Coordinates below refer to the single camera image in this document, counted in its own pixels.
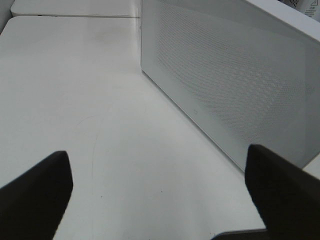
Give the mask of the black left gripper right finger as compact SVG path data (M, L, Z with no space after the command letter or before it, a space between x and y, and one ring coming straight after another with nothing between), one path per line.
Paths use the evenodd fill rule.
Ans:
M320 238L320 181L268 148L251 144L245 185L272 240Z

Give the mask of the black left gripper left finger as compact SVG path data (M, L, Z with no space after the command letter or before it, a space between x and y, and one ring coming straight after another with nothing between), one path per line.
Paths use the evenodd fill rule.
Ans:
M66 151L56 151L0 189L2 240L52 240L73 191Z

